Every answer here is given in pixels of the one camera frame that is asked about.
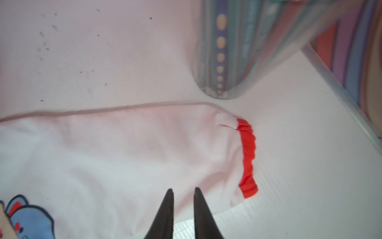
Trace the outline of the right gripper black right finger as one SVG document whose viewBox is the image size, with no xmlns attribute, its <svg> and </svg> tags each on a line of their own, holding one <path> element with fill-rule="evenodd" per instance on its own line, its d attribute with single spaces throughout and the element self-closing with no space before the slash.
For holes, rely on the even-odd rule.
<svg viewBox="0 0 382 239">
<path fill-rule="evenodd" d="M 194 193 L 194 227 L 196 239 L 223 239 L 199 187 Z"/>
</svg>

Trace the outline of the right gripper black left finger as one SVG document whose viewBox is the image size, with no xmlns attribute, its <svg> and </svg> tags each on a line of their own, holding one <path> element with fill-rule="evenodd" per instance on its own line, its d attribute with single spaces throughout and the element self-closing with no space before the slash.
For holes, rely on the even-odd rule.
<svg viewBox="0 0 382 239">
<path fill-rule="evenodd" d="M 174 192 L 168 189 L 144 239 L 172 239 L 174 231 Z"/>
</svg>

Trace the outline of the rainbow red white kids jacket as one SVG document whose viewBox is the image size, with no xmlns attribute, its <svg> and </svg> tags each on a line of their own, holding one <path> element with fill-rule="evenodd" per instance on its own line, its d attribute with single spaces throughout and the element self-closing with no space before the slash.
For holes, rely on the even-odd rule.
<svg viewBox="0 0 382 239">
<path fill-rule="evenodd" d="M 1 122 L 1 238 L 128 239 L 169 189 L 177 221 L 195 188 L 218 213 L 258 192 L 251 125 L 207 104 Z"/>
</svg>

